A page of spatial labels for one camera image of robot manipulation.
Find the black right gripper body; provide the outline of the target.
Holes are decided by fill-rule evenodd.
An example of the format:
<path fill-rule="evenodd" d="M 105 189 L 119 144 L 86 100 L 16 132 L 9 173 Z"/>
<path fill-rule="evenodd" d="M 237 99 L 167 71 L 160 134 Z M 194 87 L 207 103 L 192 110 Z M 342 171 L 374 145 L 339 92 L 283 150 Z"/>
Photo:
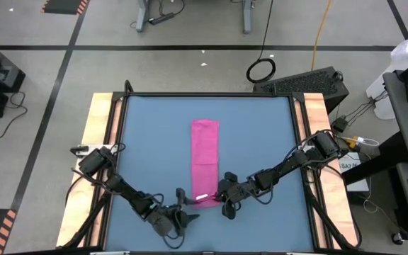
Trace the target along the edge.
<path fill-rule="evenodd" d="M 237 179 L 225 178 L 226 191 L 225 191 L 225 202 L 228 203 L 238 203 L 257 192 L 257 187 L 255 183 L 251 180 L 239 183 Z"/>

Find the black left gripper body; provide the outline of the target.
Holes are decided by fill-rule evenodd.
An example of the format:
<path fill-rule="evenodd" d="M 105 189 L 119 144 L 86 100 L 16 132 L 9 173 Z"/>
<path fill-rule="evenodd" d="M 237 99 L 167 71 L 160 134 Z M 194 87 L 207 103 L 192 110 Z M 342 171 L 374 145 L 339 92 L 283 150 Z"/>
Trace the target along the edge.
<path fill-rule="evenodd" d="M 149 224 L 160 237 L 169 236 L 171 231 L 182 237 L 184 230 L 180 223 L 182 211 L 178 208 L 157 208 L 149 215 Z"/>

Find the pink towel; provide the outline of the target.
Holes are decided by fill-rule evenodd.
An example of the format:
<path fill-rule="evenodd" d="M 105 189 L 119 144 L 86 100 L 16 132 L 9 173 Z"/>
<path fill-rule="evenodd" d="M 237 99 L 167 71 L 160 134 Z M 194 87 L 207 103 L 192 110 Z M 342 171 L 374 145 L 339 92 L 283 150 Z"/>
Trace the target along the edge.
<path fill-rule="evenodd" d="M 193 120 L 191 124 L 191 180 L 195 209 L 210 208 L 218 188 L 219 122 Z"/>

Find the wooden table side board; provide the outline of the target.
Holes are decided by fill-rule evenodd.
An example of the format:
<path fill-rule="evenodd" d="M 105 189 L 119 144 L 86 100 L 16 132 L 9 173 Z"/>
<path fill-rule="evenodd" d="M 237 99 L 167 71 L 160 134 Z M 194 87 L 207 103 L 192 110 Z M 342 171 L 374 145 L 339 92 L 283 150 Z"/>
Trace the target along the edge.
<path fill-rule="evenodd" d="M 110 146 L 115 142 L 118 121 L 110 118 L 119 118 L 121 102 L 112 102 L 112 93 L 95 93 L 84 128 L 81 144 L 89 146 L 90 150 L 103 145 Z M 80 179 L 74 173 L 72 177 L 74 187 L 68 195 L 62 218 L 57 246 L 65 245 L 78 232 L 85 219 L 91 212 L 93 194 L 96 188 L 88 181 Z"/>
<path fill-rule="evenodd" d="M 295 100 L 294 104 L 295 119 L 298 123 L 301 140 L 318 130 L 330 128 L 323 95 L 305 93 Z M 346 186 L 339 172 L 339 162 L 335 159 L 329 163 L 328 167 L 322 169 L 317 181 L 314 180 L 315 174 L 310 171 L 307 173 L 307 180 L 311 181 L 310 186 L 313 193 L 323 198 L 326 212 L 331 221 L 346 240 L 355 246 L 358 243 L 357 231 L 349 207 Z"/>

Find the black power adapter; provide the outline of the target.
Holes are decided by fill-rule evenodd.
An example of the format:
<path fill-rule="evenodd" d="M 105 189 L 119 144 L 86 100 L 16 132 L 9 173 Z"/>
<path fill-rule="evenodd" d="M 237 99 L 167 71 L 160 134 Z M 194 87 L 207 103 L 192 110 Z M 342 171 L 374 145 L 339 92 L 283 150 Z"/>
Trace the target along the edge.
<path fill-rule="evenodd" d="M 344 132 L 346 127 L 348 126 L 348 121 L 346 120 L 346 116 L 340 116 L 334 120 L 331 124 L 331 128 L 334 132 Z"/>

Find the black computer case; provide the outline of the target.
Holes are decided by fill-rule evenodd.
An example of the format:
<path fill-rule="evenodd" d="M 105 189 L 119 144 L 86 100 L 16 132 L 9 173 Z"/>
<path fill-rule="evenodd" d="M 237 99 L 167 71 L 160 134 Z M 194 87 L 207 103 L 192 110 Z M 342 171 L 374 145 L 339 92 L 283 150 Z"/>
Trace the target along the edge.
<path fill-rule="evenodd" d="M 344 85 L 343 74 L 333 67 L 325 67 L 314 71 L 270 80 L 256 84 L 255 93 L 316 93 L 322 94 L 327 113 L 330 114 L 348 95 Z"/>

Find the white labelled box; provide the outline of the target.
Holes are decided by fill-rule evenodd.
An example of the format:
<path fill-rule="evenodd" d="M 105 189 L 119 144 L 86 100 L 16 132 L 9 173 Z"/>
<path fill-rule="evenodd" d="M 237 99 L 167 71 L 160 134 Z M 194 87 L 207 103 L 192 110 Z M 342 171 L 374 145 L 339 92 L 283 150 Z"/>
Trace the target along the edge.
<path fill-rule="evenodd" d="M 362 163 L 361 158 L 357 152 L 348 152 L 339 159 L 339 168 L 342 173 L 348 171 Z M 368 182 L 364 179 L 347 185 L 348 192 L 368 192 Z"/>

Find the black desk base beam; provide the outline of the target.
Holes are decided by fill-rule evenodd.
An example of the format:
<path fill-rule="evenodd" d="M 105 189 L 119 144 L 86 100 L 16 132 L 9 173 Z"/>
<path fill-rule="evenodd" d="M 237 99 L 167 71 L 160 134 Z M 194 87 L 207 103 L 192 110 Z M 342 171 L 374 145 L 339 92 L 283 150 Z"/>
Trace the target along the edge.
<path fill-rule="evenodd" d="M 397 163 L 408 160 L 408 152 L 405 147 L 401 132 L 397 132 L 385 140 L 379 146 L 379 155 L 362 164 L 345 171 L 342 176 L 347 185 L 361 181 L 378 172 L 388 170 Z"/>

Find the grey desk leg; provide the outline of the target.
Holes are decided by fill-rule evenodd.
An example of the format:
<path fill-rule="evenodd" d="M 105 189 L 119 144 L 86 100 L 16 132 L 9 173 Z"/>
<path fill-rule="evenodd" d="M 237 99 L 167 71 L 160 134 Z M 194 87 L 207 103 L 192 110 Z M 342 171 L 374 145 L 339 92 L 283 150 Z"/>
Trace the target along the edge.
<path fill-rule="evenodd" d="M 137 0 L 139 5 L 139 11 L 137 15 L 135 30 L 138 33 L 143 31 L 143 26 L 149 18 L 149 6 L 150 0 Z"/>
<path fill-rule="evenodd" d="M 253 0 L 242 0 L 243 34 L 251 32 L 251 12 L 254 6 Z"/>

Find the black power strip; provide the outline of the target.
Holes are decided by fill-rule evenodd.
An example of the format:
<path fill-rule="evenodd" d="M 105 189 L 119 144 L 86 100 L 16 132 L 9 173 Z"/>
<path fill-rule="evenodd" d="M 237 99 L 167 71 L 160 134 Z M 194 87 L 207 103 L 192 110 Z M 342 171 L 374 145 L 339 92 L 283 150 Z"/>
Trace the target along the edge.
<path fill-rule="evenodd" d="M 148 20 L 148 22 L 151 25 L 155 26 L 156 24 L 159 24 L 159 23 L 162 23 L 162 22 L 167 21 L 169 19 L 172 19 L 174 16 L 175 16 L 174 13 L 168 13 L 168 14 L 164 14 L 164 15 L 158 17 L 158 18 L 150 18 Z"/>

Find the white fabric covered object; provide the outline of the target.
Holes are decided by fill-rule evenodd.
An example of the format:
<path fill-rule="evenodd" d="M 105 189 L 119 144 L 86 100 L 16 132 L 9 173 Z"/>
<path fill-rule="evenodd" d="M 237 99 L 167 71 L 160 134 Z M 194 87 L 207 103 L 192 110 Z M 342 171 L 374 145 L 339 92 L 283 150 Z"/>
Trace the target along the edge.
<path fill-rule="evenodd" d="M 374 103 L 374 114 L 377 118 L 381 120 L 395 119 L 392 104 L 383 85 L 383 74 L 395 70 L 405 70 L 406 68 L 408 68 L 408 40 L 401 42 L 390 53 L 390 65 L 365 90 L 368 98 L 376 100 Z"/>

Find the black diagonal frame strut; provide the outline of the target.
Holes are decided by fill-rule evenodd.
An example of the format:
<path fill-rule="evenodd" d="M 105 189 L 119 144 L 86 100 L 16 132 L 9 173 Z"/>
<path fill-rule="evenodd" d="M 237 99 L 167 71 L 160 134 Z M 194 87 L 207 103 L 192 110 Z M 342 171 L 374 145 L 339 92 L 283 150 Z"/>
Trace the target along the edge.
<path fill-rule="evenodd" d="M 311 197 L 312 207 L 317 211 L 317 214 L 320 216 L 324 226 L 329 230 L 330 234 L 336 240 L 336 243 L 339 247 L 343 250 L 358 250 L 357 246 L 352 245 L 349 241 L 345 238 L 345 236 L 340 233 L 337 229 L 336 225 L 332 222 L 331 218 L 325 213 L 322 206 L 319 204 L 319 201 L 312 196 Z"/>
<path fill-rule="evenodd" d="M 67 201 L 56 247 L 100 247 L 106 243 L 113 196 L 104 193 L 95 201 L 83 193 Z"/>

